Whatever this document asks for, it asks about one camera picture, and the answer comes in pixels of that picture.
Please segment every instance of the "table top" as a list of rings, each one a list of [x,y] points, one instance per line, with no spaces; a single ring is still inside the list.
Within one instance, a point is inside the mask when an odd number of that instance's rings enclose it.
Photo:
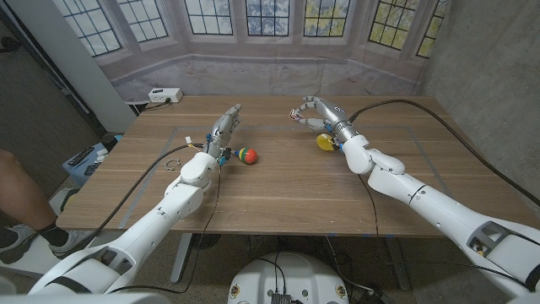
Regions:
[[[349,116],[392,98],[396,97],[327,97]],[[427,106],[467,138],[433,98],[403,98]],[[97,228],[158,156],[185,144],[186,136],[203,143],[215,120],[241,103],[242,122],[229,146],[253,148],[258,161],[249,166],[231,158],[222,167],[217,208],[207,233],[374,236],[376,211],[380,236],[441,236],[406,204],[370,189],[374,209],[343,154],[319,149],[318,133],[290,120],[290,110],[303,102],[301,96],[184,96],[178,104],[144,112],[66,206],[57,224],[66,229]],[[312,110],[304,113],[317,117]],[[470,209],[540,227],[515,190],[418,108],[379,106],[360,114],[354,126],[370,141],[370,148],[398,158],[407,173]],[[196,153],[192,148],[182,149],[165,160],[179,158],[184,165]],[[180,167],[166,171],[163,163],[141,182],[106,230],[129,228],[163,198],[165,188],[180,174]],[[219,173],[210,177],[213,183],[202,206],[173,230],[203,230],[218,197]]]

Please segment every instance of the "power strip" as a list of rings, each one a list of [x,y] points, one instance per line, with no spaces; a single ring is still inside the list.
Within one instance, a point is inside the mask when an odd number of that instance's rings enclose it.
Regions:
[[[180,88],[155,88],[148,93],[150,102],[165,102],[170,98],[170,102],[179,102],[182,99],[182,91]]]

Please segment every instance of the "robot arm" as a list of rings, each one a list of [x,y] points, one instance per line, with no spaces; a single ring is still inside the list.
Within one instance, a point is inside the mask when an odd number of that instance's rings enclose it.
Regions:
[[[348,168],[356,174],[371,171],[368,184],[379,193],[395,198],[424,217],[448,236],[476,265],[508,274],[526,285],[481,270],[509,296],[525,296],[540,291],[540,231],[529,226],[489,217],[458,203],[445,194],[405,173],[404,164],[376,149],[356,132],[335,104],[318,97],[305,97],[326,119],[325,128],[333,144],[341,148]],[[300,121],[303,106],[291,112]]]
[[[201,206],[210,185],[208,173],[219,165],[223,147],[240,122],[240,109],[241,105],[233,106],[218,119],[208,135],[206,152],[197,153],[182,167],[180,176],[165,190],[165,197],[141,220],[112,242],[64,258],[29,294],[102,294],[130,285],[170,228]]]

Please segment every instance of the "colorful ball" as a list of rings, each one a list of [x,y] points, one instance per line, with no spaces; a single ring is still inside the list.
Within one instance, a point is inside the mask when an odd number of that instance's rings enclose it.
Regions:
[[[244,148],[235,151],[236,157],[238,157],[243,163],[252,164],[257,161],[257,152],[252,148]]]

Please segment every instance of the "shoe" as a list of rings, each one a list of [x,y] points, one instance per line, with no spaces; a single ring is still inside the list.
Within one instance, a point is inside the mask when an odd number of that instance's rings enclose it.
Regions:
[[[68,255],[77,252],[88,245],[88,238],[93,231],[68,231],[69,237],[63,246],[53,246],[49,244],[49,248],[57,258],[63,259]]]
[[[17,233],[17,241],[8,247],[0,248],[0,260],[5,264],[11,264],[19,261],[24,253],[30,249],[32,240],[37,236],[35,231],[25,224],[15,225],[10,229]]]

